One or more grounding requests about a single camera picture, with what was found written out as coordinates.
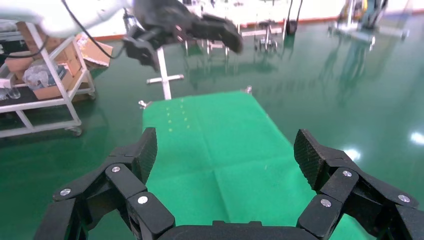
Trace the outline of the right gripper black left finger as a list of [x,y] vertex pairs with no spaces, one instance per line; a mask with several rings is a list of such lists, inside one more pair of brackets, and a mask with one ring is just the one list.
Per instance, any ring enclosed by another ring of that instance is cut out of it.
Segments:
[[153,127],[136,143],[115,148],[99,167],[54,192],[34,238],[86,240],[105,215],[117,211],[136,239],[159,239],[176,220],[146,185],[157,151]]

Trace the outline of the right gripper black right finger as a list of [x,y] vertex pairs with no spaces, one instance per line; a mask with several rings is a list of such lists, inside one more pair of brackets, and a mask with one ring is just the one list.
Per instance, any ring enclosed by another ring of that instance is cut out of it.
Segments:
[[364,172],[344,151],[300,129],[294,159],[315,196],[296,226],[318,240],[331,237],[344,215],[378,240],[421,240],[424,213],[410,194]]

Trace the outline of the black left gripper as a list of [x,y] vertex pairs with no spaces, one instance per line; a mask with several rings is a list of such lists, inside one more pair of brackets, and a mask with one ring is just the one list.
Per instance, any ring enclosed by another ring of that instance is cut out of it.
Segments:
[[244,49],[232,21],[210,14],[199,17],[178,0],[133,0],[132,12],[139,25],[123,37],[126,55],[155,72],[159,71],[159,60],[153,42],[202,39],[221,41],[234,53]]

